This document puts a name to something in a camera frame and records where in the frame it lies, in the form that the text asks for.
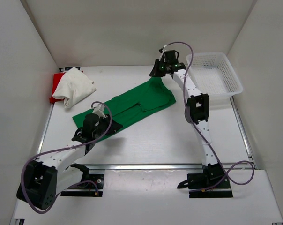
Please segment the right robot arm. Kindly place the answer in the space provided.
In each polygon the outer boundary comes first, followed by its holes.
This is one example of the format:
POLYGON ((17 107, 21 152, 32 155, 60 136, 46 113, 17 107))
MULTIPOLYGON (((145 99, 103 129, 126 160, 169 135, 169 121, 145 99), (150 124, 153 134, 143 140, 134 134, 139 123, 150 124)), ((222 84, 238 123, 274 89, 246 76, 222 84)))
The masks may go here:
POLYGON ((160 49, 159 52, 161 55, 155 60, 149 76, 161 78, 170 75, 181 88, 185 106, 185 119, 195 130, 202 150, 202 173, 195 174, 192 179, 189 178, 179 183, 177 188, 186 188, 190 183, 201 183, 203 186, 211 188, 224 176, 224 169, 212 150, 208 123, 209 95, 202 93, 194 84, 188 75, 189 67, 186 67, 184 63, 179 63, 179 52, 165 49, 160 49))

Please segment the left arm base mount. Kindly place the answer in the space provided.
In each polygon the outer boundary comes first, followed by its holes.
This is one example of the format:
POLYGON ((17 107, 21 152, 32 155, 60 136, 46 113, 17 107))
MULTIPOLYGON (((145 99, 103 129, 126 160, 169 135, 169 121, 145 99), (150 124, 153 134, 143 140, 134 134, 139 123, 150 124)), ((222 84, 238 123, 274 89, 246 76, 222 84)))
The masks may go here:
POLYGON ((94 171, 85 165, 72 164, 67 170, 72 179, 67 189, 61 191, 63 197, 102 197, 104 191, 104 171, 94 171))

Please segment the green garment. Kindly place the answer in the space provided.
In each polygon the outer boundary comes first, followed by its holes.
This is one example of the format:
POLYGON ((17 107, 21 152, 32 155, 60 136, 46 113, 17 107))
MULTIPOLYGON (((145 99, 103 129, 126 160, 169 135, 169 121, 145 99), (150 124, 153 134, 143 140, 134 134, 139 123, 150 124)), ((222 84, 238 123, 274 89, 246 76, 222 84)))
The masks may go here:
MULTIPOLYGON (((123 125, 122 131, 142 119, 176 103, 173 93, 168 90, 161 78, 152 77, 141 85, 106 101, 104 113, 123 125)), ((93 108, 73 117, 77 129, 83 125, 87 114, 93 108)))

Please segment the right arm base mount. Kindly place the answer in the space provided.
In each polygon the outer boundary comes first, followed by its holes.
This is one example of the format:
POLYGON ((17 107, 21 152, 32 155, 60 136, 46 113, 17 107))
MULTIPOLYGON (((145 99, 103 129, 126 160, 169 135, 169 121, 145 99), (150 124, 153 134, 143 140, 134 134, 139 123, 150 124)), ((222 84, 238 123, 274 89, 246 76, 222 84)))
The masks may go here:
POLYGON ((177 185, 178 189, 188 188, 190 198, 232 198, 229 179, 222 166, 202 166, 201 173, 189 173, 187 179, 177 185))

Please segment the red t shirt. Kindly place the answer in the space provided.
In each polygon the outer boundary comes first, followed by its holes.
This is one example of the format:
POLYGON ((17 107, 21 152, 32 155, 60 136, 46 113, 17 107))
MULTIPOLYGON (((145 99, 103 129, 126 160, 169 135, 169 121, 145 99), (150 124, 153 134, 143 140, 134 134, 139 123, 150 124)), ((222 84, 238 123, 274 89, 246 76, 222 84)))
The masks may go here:
POLYGON ((54 98, 52 95, 53 95, 53 93, 56 91, 57 86, 58 86, 58 84, 59 84, 59 82, 60 82, 60 80, 61 80, 61 78, 62 78, 63 75, 64 75, 64 73, 57 73, 57 74, 54 74, 54 75, 53 75, 52 93, 51 93, 51 96, 50 96, 50 98, 49 98, 49 102, 50 102, 50 104, 52 104, 52 105, 53 105, 54 103, 56 103, 56 102, 62 101, 62 99, 56 99, 56 98, 54 98))

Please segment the white t shirt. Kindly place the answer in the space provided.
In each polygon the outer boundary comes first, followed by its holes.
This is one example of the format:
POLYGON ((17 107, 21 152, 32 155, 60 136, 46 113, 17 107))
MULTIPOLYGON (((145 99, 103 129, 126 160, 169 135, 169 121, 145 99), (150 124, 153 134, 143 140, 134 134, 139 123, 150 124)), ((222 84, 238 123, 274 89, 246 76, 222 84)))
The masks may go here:
POLYGON ((64 73, 53 97, 64 101, 64 108, 70 109, 96 91, 94 81, 82 71, 73 68, 64 73))

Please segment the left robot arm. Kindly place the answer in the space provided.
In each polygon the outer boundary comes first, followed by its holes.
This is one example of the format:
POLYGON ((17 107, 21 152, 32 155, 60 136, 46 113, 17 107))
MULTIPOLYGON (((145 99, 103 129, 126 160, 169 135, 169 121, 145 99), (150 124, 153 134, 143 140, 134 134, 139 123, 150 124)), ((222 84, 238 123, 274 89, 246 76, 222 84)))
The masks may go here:
POLYGON ((95 182, 90 180, 89 168, 77 164, 76 160, 87 155, 98 139, 113 135, 122 128, 123 125, 108 114, 87 114, 66 150, 27 163, 22 170, 17 199, 27 202, 39 213, 45 213, 64 190, 95 187, 95 182))

